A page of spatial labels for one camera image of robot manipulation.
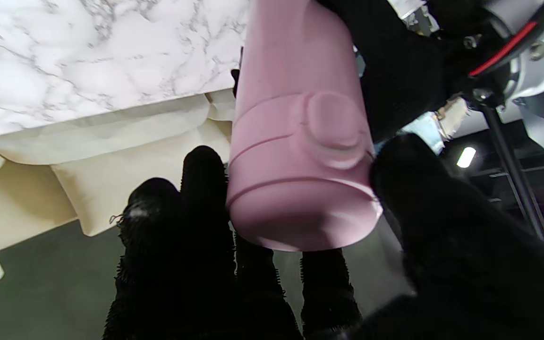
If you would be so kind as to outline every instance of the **black fuzzy glove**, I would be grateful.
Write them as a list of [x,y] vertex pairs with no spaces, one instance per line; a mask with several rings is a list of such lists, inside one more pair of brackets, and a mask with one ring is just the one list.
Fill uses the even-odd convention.
[[184,160],[181,192],[161,178],[132,192],[104,340],[242,338],[226,190],[220,157],[200,146]]

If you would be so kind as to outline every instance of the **ceiling light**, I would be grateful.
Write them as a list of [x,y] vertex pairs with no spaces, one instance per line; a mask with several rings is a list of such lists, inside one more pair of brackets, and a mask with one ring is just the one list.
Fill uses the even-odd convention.
[[474,148],[465,148],[463,150],[463,153],[461,154],[461,157],[459,157],[457,166],[460,168],[467,168],[471,164],[471,161],[473,160],[473,156],[475,155],[476,155],[476,150]]

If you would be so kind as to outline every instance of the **black glove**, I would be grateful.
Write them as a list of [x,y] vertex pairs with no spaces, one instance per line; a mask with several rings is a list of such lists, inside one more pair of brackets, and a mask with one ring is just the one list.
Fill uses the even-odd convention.
[[318,0],[348,26],[366,63],[361,79],[375,142],[445,104],[442,51],[409,31],[386,0]]
[[132,192],[105,340],[243,338],[226,190],[220,157],[200,146],[184,160],[181,192],[161,178]]

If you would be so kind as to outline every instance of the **metal screw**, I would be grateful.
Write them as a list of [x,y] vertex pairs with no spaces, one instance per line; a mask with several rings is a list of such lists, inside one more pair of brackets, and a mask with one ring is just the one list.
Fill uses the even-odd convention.
[[466,36],[463,39],[463,45],[467,50],[472,50],[477,47],[477,44],[480,42],[481,34],[476,34],[475,36]]
[[514,99],[513,103],[517,106],[526,106],[526,101],[522,97]]
[[533,43],[529,50],[530,60],[539,61],[544,58],[544,41],[537,41]]
[[492,91],[488,90],[487,88],[475,88],[473,89],[473,96],[477,101],[483,102],[486,99],[490,98],[492,95]]

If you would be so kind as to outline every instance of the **red cable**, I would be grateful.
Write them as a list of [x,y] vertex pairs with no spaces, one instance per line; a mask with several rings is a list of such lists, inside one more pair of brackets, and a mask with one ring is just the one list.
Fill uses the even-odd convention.
[[507,43],[507,45],[505,45],[503,48],[501,48],[499,52],[497,52],[497,54],[495,54],[492,58],[490,58],[487,62],[482,64],[477,69],[471,71],[469,75],[471,77],[475,77],[480,73],[484,72],[490,66],[502,60],[505,56],[507,56],[507,54],[509,54],[509,52],[511,52],[514,47],[516,47],[516,45],[518,45],[518,43],[520,43],[520,41],[522,41],[528,35],[528,33],[530,33],[536,27],[536,25],[538,25],[536,21],[531,21],[527,23],[526,26],[524,26],[524,28],[522,28],[522,30],[520,30],[520,32],[518,32],[518,34],[516,34],[516,36],[511,39],[511,41],[509,41],[509,43]]

